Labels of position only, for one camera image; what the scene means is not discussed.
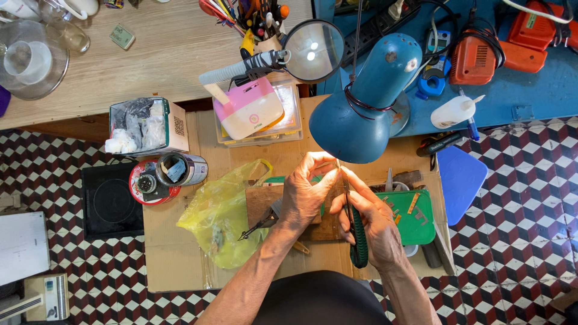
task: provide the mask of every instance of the yellow plastic bag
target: yellow plastic bag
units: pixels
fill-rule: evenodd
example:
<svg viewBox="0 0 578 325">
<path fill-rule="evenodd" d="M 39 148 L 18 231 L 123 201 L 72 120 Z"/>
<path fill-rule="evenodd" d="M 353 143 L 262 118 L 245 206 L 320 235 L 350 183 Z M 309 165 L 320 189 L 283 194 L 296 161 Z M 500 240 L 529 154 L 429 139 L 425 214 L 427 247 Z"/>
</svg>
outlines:
<svg viewBox="0 0 578 325">
<path fill-rule="evenodd" d="M 264 164 L 267 172 L 252 187 L 258 187 L 271 176 L 273 167 L 258 159 L 234 169 L 219 180 L 212 180 L 195 193 L 177 226 L 191 231 L 201 249 L 221 268 L 243 265 L 257 250 L 268 229 L 255 230 L 248 239 L 238 241 L 249 229 L 245 190 L 248 180 Z"/>
</svg>

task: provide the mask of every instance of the qr code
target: qr code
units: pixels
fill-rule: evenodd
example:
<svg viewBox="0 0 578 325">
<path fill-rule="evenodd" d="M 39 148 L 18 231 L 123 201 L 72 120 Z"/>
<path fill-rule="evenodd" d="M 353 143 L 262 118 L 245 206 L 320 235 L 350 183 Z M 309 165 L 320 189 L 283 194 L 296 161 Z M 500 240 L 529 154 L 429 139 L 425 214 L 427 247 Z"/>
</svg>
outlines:
<svg viewBox="0 0 578 325">
<path fill-rule="evenodd" d="M 175 116 L 175 133 L 184 136 L 184 123 L 183 120 Z"/>
</svg>

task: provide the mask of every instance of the power plug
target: power plug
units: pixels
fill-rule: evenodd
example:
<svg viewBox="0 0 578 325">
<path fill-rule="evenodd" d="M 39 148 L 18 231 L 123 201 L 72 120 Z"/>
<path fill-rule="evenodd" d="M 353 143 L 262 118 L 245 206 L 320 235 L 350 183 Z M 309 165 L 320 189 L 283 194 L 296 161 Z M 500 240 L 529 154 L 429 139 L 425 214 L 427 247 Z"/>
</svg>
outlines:
<svg viewBox="0 0 578 325">
<path fill-rule="evenodd" d="M 394 20 L 399 20 L 401 18 L 401 9 L 403 6 L 403 0 L 397 0 L 393 5 L 390 6 L 388 12 Z"/>
</svg>

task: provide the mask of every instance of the blue plastic stool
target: blue plastic stool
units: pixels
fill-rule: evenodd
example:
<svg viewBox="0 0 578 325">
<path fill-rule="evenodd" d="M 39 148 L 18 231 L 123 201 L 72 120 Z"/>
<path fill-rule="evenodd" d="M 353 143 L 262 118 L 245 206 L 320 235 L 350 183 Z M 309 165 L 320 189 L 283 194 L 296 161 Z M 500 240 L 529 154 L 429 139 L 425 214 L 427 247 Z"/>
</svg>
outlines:
<svg viewBox="0 0 578 325">
<path fill-rule="evenodd" d="M 488 167 L 455 146 L 438 152 L 438 164 L 447 224 L 453 226 L 472 204 L 486 180 Z"/>
</svg>

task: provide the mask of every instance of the forearm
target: forearm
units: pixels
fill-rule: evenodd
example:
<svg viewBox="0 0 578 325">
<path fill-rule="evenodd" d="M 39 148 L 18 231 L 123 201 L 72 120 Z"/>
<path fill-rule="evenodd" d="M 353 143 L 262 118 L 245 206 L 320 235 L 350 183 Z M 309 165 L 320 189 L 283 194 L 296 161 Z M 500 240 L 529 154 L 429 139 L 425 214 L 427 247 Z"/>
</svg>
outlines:
<svg viewBox="0 0 578 325">
<path fill-rule="evenodd" d="M 279 265 L 297 236 L 273 227 L 263 244 L 247 260 L 206 308 L 198 324 L 250 324 Z"/>
<path fill-rule="evenodd" d="M 406 258 L 387 272 L 381 271 L 380 276 L 383 290 L 389 295 L 400 324 L 441 324 L 416 272 Z"/>
</svg>

